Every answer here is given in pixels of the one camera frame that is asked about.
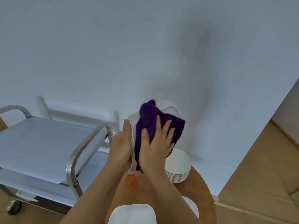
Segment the person's left hand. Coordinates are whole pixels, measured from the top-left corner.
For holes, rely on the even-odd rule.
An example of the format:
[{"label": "person's left hand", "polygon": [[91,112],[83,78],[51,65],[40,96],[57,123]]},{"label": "person's left hand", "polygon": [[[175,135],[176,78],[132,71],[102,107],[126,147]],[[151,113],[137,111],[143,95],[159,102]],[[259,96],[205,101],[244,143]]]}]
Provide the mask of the person's left hand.
[{"label": "person's left hand", "polygon": [[124,174],[129,170],[132,162],[132,141],[131,141],[131,124],[125,119],[123,131],[118,132],[112,138],[111,148],[108,155],[107,164]]}]

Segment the metal tube frame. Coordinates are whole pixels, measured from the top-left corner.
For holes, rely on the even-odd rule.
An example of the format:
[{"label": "metal tube frame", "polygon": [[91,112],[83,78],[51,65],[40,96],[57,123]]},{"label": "metal tube frame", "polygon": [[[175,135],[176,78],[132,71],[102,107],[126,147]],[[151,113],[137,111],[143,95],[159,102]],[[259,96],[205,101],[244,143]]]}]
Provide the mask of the metal tube frame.
[{"label": "metal tube frame", "polygon": [[[20,110],[21,112],[23,112],[23,114],[25,115],[26,119],[30,119],[33,116],[31,115],[31,113],[29,112],[28,109],[26,109],[23,106],[19,106],[19,105],[7,105],[4,106],[2,108],[0,108],[0,115],[3,113],[6,113],[8,111],[11,110]],[[100,124],[98,124],[95,129],[78,145],[78,147],[73,151],[72,155],[69,158],[69,162],[67,164],[67,168],[66,168],[66,180],[68,182],[69,187],[72,189],[72,191],[74,192],[75,196],[79,199],[80,196],[83,195],[82,189],[79,185],[79,182],[77,180],[76,174],[75,174],[75,168],[76,168],[76,164],[77,161],[80,157],[80,155],[82,154],[82,152],[85,150],[85,148],[89,145],[89,143],[95,138],[95,136],[104,128],[106,127],[107,129],[107,135],[108,135],[108,139],[109,139],[109,145],[111,147],[111,142],[112,142],[112,131],[110,130],[110,127],[108,125],[107,122],[101,122]],[[98,143],[97,146],[95,147],[95,150],[92,152],[92,154],[90,155],[90,157],[86,160],[86,162],[84,163],[84,165],[82,166],[81,170],[87,165],[87,163],[90,161],[90,159],[92,158],[92,156],[96,153],[98,147],[101,144]],[[34,205],[36,207],[40,207],[49,211],[53,211],[55,213],[61,214],[61,215],[66,215],[66,213],[69,211],[69,209],[71,207],[67,206],[67,205],[63,205],[42,197],[37,196],[36,199],[38,200],[38,202],[32,202],[32,201],[28,201],[25,200],[24,198],[21,198],[19,196],[17,196],[16,194],[14,194],[13,192],[11,192],[5,185],[0,184],[0,189],[10,198],[15,199],[15,200],[19,200],[21,202],[24,203],[28,203],[31,205]]]}]

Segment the black wheel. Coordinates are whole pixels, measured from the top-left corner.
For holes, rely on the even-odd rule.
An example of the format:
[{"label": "black wheel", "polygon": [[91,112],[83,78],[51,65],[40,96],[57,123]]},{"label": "black wheel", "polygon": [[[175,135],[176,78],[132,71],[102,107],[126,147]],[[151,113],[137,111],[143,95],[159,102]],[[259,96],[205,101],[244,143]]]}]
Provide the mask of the black wheel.
[{"label": "black wheel", "polygon": [[22,208],[22,202],[21,201],[16,201],[13,205],[13,207],[10,209],[10,211],[7,212],[8,215],[16,215],[20,212]]}]

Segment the utility cart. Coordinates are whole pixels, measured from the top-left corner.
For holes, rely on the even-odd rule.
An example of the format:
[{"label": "utility cart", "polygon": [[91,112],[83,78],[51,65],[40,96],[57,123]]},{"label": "utility cart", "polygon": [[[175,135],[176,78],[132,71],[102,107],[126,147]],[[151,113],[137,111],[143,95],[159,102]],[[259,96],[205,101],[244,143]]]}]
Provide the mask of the utility cart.
[{"label": "utility cart", "polygon": [[98,148],[107,137],[111,146],[110,127],[35,117],[18,105],[0,108],[0,115],[14,109],[26,119],[0,132],[0,189],[13,199],[5,211],[15,215],[28,203],[65,215],[106,164],[108,155]]}]

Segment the person's right arm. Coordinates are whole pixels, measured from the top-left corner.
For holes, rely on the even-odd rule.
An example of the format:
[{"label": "person's right arm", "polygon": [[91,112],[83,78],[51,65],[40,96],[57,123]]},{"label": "person's right arm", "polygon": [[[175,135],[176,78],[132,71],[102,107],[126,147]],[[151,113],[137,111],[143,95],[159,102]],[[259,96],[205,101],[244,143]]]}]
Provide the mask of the person's right arm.
[{"label": "person's right arm", "polygon": [[151,144],[147,130],[142,130],[140,167],[153,186],[171,223],[201,223],[165,174],[165,159],[174,147],[174,144],[171,144],[174,128],[171,128],[167,135],[170,122],[167,121],[161,129],[160,118],[157,116],[155,137]]}]

